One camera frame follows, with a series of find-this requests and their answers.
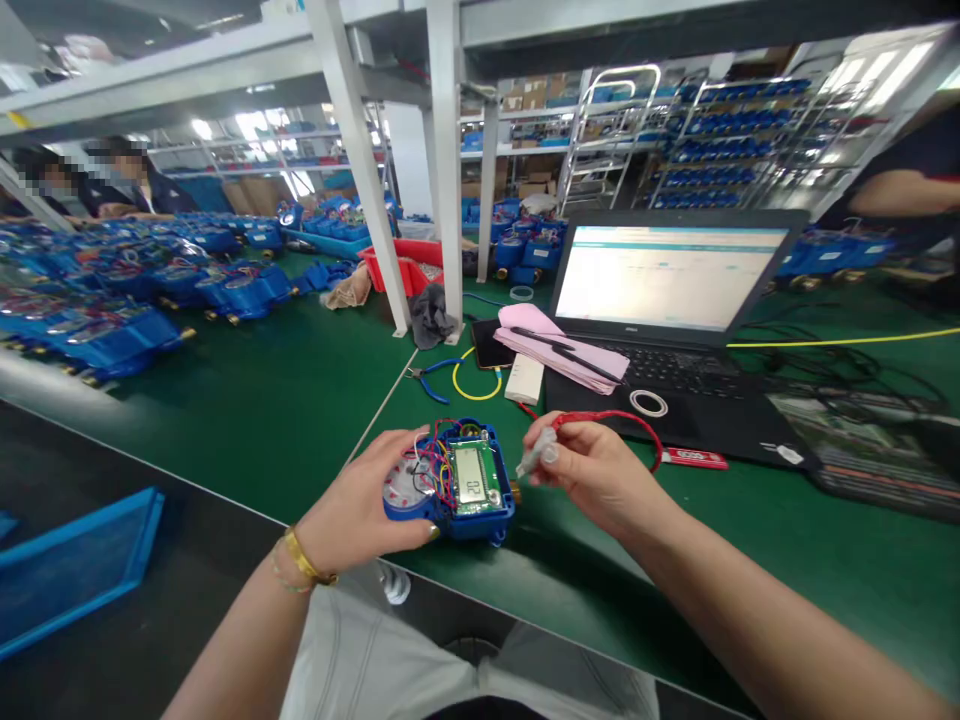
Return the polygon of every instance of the red usb stick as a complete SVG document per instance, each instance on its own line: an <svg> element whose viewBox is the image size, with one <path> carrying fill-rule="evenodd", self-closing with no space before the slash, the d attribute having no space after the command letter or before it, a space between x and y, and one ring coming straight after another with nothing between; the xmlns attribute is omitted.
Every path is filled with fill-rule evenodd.
<svg viewBox="0 0 960 720"><path fill-rule="evenodd" d="M674 465L690 465L691 467L705 467L714 470L728 470L727 461L723 455L706 452L705 450L689 450L687 448L665 448L661 457L663 462Z"/></svg>

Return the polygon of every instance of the factory floor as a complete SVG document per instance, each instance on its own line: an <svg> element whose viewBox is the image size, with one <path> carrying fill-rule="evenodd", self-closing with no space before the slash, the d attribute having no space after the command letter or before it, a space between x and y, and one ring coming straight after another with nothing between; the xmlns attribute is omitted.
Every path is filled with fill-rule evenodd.
<svg viewBox="0 0 960 720"><path fill-rule="evenodd" d="M0 510L20 519L0 550L151 485L166 503L143 584L0 663L4 717L159 717L281 528L0 402ZM498 644L515 622L418 578L398 613L441 646L464 636ZM664 720L733 717L668 686L658 695Z"/></svg>

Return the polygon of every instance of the red plastic crate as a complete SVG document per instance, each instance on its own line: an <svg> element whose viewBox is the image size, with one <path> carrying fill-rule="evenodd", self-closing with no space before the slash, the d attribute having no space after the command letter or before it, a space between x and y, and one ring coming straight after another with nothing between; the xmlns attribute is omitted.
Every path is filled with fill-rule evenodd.
<svg viewBox="0 0 960 720"><path fill-rule="evenodd" d="M442 272L433 280L428 280L423 270L417 265L417 263L427 263L442 268L443 251L440 248L440 243L431 240L397 238L393 241L393 245L397 249L400 277L403 278L403 292L407 297L419 295L431 282L443 285ZM370 268L373 289L377 292L384 292L386 286L383 283L383 273L380 272L380 263L377 261L376 251L372 247L368 247L361 250L358 255L361 260L366 260L367 267Z"/></svg>

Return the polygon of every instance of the smartphone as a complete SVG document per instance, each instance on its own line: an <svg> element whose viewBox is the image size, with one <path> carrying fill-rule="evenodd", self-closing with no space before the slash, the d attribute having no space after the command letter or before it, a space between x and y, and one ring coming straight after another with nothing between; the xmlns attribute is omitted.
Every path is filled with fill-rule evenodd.
<svg viewBox="0 0 960 720"><path fill-rule="evenodd" d="M477 365L484 370L510 367L517 353L497 340L493 333L500 327L499 320L476 320L470 325Z"/></svg>

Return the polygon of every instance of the white power bank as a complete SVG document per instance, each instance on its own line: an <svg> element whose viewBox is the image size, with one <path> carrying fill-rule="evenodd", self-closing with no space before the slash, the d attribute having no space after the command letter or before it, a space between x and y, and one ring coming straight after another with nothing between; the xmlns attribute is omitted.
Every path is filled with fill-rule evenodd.
<svg viewBox="0 0 960 720"><path fill-rule="evenodd" d="M543 363L517 353L507 380L507 400L536 405L540 401L540 386L543 384Z"/></svg>

